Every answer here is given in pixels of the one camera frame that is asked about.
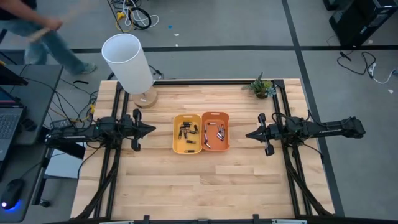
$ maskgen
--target jeans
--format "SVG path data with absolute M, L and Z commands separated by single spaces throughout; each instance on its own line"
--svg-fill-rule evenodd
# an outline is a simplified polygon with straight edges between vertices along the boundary
M 0 21 L 0 27 L 22 37 L 30 36 L 43 28 L 33 22 L 21 19 Z M 29 43 L 25 51 L 25 63 L 45 65 L 47 52 L 71 74 L 79 74 L 85 69 L 84 63 L 73 54 L 57 32 L 52 30 L 39 40 Z

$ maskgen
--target wooden table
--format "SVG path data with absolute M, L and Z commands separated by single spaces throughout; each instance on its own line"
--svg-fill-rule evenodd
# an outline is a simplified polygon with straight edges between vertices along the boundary
M 307 117 L 307 103 L 299 79 L 286 79 L 287 98 L 292 116 Z M 103 81 L 95 107 L 95 119 L 111 116 L 115 81 Z M 123 141 L 113 220 L 181 219 L 252 219 L 293 218 L 292 202 L 280 141 L 273 141 L 275 154 L 266 157 L 264 144 L 245 134 L 258 127 L 257 116 L 265 113 L 272 123 L 274 105 L 271 98 L 260 100 L 242 85 L 174 85 L 157 86 L 158 102 L 141 109 L 142 121 L 156 130 L 140 140 L 141 152 L 134 152 L 130 140 Z M 127 113 L 135 104 L 130 100 Z M 203 114 L 223 111 L 229 114 L 230 150 L 202 151 L 195 155 L 176 154 L 172 150 L 173 118 L 178 114 Z M 306 144 L 317 148 L 315 139 Z M 88 148 L 85 157 L 93 153 Z M 97 191 L 104 150 L 89 158 L 81 170 L 71 217 L 77 216 Z M 320 156 L 300 147 L 308 188 L 319 202 L 333 211 Z M 296 185 L 300 211 L 304 213 L 302 195 Z M 105 193 L 101 215 L 108 194 Z

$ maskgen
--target laptop keyboard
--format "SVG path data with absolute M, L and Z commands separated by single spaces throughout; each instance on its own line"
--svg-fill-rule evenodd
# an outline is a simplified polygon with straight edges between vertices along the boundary
M 19 120 L 18 115 L 0 114 L 0 139 L 10 139 Z

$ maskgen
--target small plant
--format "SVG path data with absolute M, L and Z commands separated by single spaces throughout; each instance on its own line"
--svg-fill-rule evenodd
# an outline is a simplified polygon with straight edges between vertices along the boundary
M 261 72 L 260 76 L 254 82 L 242 87 L 242 89 L 253 90 L 254 94 L 256 94 L 256 96 L 260 99 L 267 98 L 268 96 L 275 96 L 276 91 L 272 87 L 271 81 L 261 80 L 262 74 L 263 73 Z

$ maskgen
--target person's arm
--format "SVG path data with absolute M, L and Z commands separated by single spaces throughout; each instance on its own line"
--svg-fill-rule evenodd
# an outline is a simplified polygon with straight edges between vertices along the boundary
M 41 16 L 21 0 L 0 0 L 0 8 L 23 20 L 34 22 L 52 30 L 57 30 L 62 26 L 62 21 Z

